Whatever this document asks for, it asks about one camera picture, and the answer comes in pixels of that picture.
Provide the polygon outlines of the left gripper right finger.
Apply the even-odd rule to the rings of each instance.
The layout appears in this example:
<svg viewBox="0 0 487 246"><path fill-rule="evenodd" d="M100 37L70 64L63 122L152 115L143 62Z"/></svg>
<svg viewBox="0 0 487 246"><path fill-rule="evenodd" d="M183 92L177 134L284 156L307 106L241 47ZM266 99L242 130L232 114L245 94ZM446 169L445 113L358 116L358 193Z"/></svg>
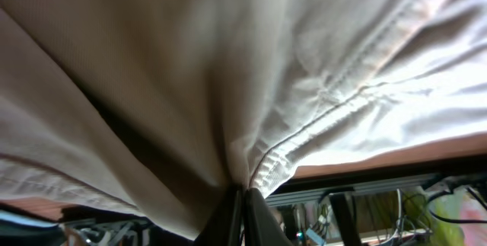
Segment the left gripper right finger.
<svg viewBox="0 0 487 246"><path fill-rule="evenodd" d="M243 223L246 246L292 246L256 188L244 194Z"/></svg>

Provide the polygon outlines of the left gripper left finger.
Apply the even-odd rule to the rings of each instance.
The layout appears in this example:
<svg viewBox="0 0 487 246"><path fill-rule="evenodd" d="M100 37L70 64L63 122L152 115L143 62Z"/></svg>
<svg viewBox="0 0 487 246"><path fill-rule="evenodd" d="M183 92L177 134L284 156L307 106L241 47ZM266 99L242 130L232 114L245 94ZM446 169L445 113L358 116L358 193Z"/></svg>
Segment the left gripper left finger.
<svg viewBox="0 0 487 246"><path fill-rule="evenodd" d="M229 187L194 246L238 246L242 223L243 188Z"/></svg>

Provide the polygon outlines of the beige khaki shorts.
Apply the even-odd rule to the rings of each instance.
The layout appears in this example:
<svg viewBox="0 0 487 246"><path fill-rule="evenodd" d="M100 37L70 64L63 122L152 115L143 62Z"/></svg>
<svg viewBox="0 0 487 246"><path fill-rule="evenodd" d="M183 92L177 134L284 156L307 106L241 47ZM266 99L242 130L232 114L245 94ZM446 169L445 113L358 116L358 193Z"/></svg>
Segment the beige khaki shorts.
<svg viewBox="0 0 487 246"><path fill-rule="evenodd" d="M1 197L194 239L227 187L486 140L486 0L1 0Z"/></svg>

